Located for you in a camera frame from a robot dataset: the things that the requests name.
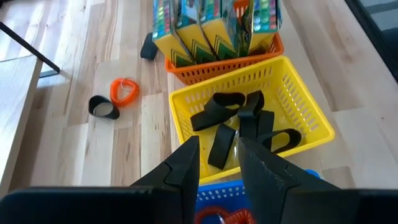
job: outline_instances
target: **plastic basket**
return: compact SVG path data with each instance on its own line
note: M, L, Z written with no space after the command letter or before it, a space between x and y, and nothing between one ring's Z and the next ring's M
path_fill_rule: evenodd
M243 12L249 5L248 0L236 1L234 4L238 17L243 15ZM219 75L237 70L239 68L252 65L263 60L267 60L284 53L284 46L278 33L274 36L269 50L262 55L242 57L231 60L223 60L219 62L204 63L201 65L192 65L187 67L175 68L170 60L165 59L166 71L173 73L181 82L186 85L192 85L205 81L209 78L214 78Z
M306 170L309 174L319 177L314 170ZM219 206L229 212L235 212L242 208L251 210L249 200L246 198L242 180L235 180L220 184L199 186L195 212L209 206ZM206 217L202 223L219 223L218 217Z
M302 133L301 143L294 149L281 152L286 157L331 141L335 132L319 108L290 60L285 56L272 58L225 75L187 86L170 94L170 107L180 143L190 136L200 138L200 183L206 183L240 172L239 164L229 154L224 170L207 164L218 126L199 132L192 131L190 117L203 111L203 105L216 92L241 92L247 95L261 90L265 98L264 110L275 112L274 130L295 128ZM237 129L236 116L226 122ZM287 136L272 139L272 149L287 143Z

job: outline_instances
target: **green zigzag pattern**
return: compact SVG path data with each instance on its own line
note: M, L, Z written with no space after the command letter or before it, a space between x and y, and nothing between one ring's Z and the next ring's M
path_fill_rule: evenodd
M213 53L207 49L208 47L196 40L192 40L192 54L198 64L217 61Z
M179 67L193 65L191 59L176 50L172 50L172 64Z
M233 47L229 43L225 42L225 40L223 40L218 35L216 35L215 49L220 60L227 60L238 57L235 50L233 50Z

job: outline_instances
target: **orange rubber band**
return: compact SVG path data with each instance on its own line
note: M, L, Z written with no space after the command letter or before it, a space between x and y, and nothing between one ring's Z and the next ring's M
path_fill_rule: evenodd
M118 90L119 86L121 86L123 82L123 85L130 86L132 90L130 93L123 99L119 99L118 95ZM123 107L127 106L128 104L132 103L138 96L139 94L139 86L136 82L127 79L127 78L118 78L115 79L115 81L112 82L111 84L111 101L112 103L117 106L117 107Z
M195 215L195 224L201 224L203 218L210 215L220 215L225 224L255 224L256 221L253 219L252 214L247 209L240 209L233 213L228 213L225 209L217 206L211 206L203 209Z

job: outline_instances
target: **wooden floor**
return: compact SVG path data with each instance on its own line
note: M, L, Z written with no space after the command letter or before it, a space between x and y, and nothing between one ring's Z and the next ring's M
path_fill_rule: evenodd
M284 3L285 55L336 130L333 142L288 160L340 187L397 188L397 83L344 0ZM12 189L129 185L178 146L168 95L183 85L162 54L139 58L152 1L15 1L0 20L62 68L39 80ZM0 60L27 54L0 34ZM135 79L140 98L115 122L89 116L88 99L109 96L117 77Z

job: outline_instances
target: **metal rod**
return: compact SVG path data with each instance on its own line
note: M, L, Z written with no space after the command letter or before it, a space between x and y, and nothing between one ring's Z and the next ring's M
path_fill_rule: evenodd
M60 73L60 68L56 66L52 61L50 61L47 57L42 55L39 51L33 48L28 42L26 42L22 37L12 31L8 26L4 23L0 22L0 30L4 31L9 37L14 39L18 44L21 44L25 47L29 52L34 54L39 60L46 63L50 68L54 69L57 73Z

